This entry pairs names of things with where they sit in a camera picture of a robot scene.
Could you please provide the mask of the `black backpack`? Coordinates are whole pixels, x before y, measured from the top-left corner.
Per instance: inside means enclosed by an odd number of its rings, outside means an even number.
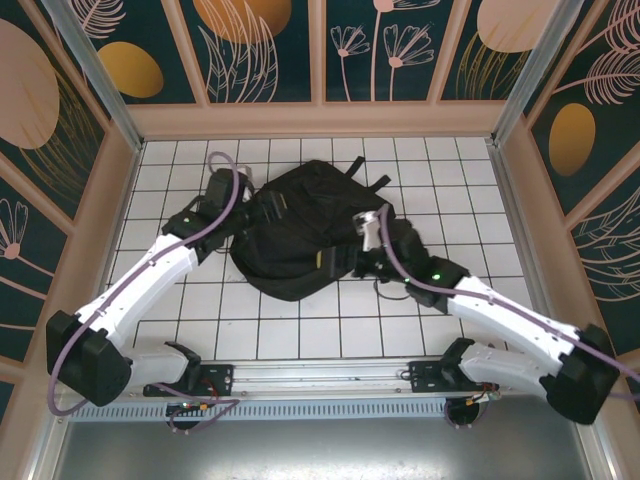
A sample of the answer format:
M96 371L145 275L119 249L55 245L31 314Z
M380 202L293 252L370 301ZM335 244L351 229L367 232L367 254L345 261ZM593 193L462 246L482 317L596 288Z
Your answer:
M311 160L261 188L280 192L288 209L280 221L261 221L233 239L231 258L252 286L292 302L343 278L323 275L316 254L331 246L355 246L358 252L362 237L353 217L385 205L378 192L389 183L388 176L371 186L354 178L364 162L359 156L342 172L328 162Z

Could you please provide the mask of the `grey metal panel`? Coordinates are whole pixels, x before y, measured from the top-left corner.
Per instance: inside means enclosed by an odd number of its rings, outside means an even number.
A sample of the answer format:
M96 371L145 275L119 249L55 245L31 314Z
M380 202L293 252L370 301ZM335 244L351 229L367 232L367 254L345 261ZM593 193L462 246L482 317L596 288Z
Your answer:
M194 435L160 423L70 427L53 480L609 480L572 428L531 432L441 419L226 421Z

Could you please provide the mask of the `small circuit board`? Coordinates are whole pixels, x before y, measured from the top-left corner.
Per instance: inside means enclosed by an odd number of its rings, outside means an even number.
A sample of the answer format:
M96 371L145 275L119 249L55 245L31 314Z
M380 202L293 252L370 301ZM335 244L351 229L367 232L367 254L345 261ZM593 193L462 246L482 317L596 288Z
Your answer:
M179 402L169 403L166 407L165 415L170 416L186 416L186 417L202 417L209 409L208 403L200 402Z

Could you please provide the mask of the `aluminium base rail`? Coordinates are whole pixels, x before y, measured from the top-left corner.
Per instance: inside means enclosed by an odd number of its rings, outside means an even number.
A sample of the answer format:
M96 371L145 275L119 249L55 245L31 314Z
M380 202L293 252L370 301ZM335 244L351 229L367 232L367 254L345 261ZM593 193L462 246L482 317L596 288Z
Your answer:
M494 350L480 343L466 342L452 346L437 360L442 366L457 366L470 380L498 384L500 388L539 396L550 403L592 399L597 392L596 370L585 355L574 351L560 359L555 372L546 371L541 365L523 354ZM234 367L231 395L242 388L265 391L301 388L311 390L321 387L351 389L360 382L366 388L376 383L390 385L405 381L412 392L408 378L408 362L405 365L368 364L297 364L267 365L265 367ZM146 377L153 367L198 367L205 363L192 353L179 353L173 349L161 352L145 352L135 359L118 352L97 355L69 354L66 358L57 353L47 356L47 371L54 381L62 382L82 398L96 406L105 406L125 393L142 391ZM194 397L180 394L168 386L158 387L177 397Z

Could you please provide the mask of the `aluminium side rail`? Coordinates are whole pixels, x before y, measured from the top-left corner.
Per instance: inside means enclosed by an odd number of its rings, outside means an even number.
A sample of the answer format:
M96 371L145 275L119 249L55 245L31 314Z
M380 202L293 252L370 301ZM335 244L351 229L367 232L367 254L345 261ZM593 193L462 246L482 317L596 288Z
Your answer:
M554 307L543 283L538 258L533 249L532 237L517 192L512 184L506 157L491 137L486 138L485 142L521 262L532 304L531 309L547 317L553 317L555 314Z

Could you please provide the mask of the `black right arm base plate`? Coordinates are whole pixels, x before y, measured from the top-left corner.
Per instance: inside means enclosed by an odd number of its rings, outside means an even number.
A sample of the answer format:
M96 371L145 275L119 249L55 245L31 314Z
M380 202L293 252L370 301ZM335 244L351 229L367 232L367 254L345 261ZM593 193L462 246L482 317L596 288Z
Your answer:
M498 391L498 384L474 382L457 366L442 366L439 361L413 361L408 364L408 378L413 393L480 394Z

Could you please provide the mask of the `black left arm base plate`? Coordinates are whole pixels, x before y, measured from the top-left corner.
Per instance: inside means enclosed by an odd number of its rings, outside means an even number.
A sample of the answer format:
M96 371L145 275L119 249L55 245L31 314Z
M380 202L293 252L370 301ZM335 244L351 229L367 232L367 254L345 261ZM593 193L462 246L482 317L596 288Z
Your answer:
M180 394L194 397L227 397L231 395L234 367L231 364L203 364L198 367L153 367L142 387L144 397L173 396L158 387L168 386Z

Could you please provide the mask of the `aluminium frame post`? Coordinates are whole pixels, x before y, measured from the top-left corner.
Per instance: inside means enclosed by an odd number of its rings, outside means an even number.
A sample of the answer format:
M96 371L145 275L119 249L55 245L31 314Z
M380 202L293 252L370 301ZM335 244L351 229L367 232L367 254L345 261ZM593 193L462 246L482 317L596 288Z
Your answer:
M126 142L138 153L142 137L92 43L107 40L114 33L126 16L124 0L40 1Z
M587 3L589 5L593 1L558 1L542 30L540 38L537 40L516 79L493 131L486 139L487 147L498 149L508 139L536 88L543 82L547 71L557 57L558 51L574 24L579 23L578 17L584 9L584 4Z

